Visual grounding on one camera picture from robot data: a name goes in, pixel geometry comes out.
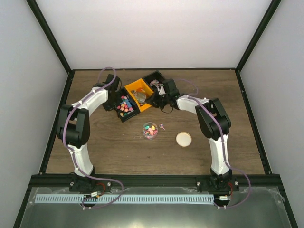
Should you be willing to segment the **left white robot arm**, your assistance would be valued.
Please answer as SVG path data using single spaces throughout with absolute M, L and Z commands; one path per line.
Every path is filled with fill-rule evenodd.
M 101 105 L 115 101 L 115 93 L 120 78 L 109 74 L 106 81 L 96 83 L 91 91 L 79 101 L 60 107 L 57 137 L 69 151 L 74 165 L 74 173 L 83 177 L 80 186 L 87 192 L 97 186 L 92 177 L 94 166 L 90 161 L 87 143 L 90 138 L 90 115 Z

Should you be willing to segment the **metal scoop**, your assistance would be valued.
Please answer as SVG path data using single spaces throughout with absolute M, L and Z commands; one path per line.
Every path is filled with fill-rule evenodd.
M 148 98 L 147 95 L 145 93 L 142 93 L 142 92 L 137 92 L 135 91 L 133 93 L 135 99 L 137 100 L 137 102 L 139 104 L 145 104 L 146 103 L 146 99 Z

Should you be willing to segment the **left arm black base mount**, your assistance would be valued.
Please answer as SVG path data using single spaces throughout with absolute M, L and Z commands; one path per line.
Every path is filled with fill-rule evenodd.
M 95 191 L 109 192 L 112 182 L 109 180 L 95 180 L 88 177 L 78 176 L 75 173 L 69 173 L 71 192 L 91 193 Z

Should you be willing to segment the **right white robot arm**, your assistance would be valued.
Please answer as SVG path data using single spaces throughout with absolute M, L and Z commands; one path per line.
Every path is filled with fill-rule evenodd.
M 226 177 L 232 175 L 228 161 L 228 134 L 231 120 L 221 101 L 217 98 L 195 98 L 181 94 L 173 79 L 152 79 L 148 81 L 153 94 L 146 102 L 153 107 L 163 109 L 166 105 L 181 111 L 197 115 L 203 135 L 208 139 L 211 152 L 212 188 L 223 191 L 228 186 Z

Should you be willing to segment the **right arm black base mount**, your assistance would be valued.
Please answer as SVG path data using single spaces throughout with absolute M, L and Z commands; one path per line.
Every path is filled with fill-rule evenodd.
M 209 175 L 201 175 L 195 178 L 199 192 L 209 192 L 213 194 L 239 191 L 239 186 L 235 185 L 236 180 L 231 169 L 228 169 L 228 172 L 224 174 L 216 174 L 211 168 Z

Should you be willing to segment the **black bin with star candies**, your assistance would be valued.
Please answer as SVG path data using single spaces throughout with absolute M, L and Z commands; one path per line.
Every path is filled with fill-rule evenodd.
M 112 111 L 116 112 L 122 123 L 140 113 L 138 106 L 125 88 L 118 90 L 116 107 Z

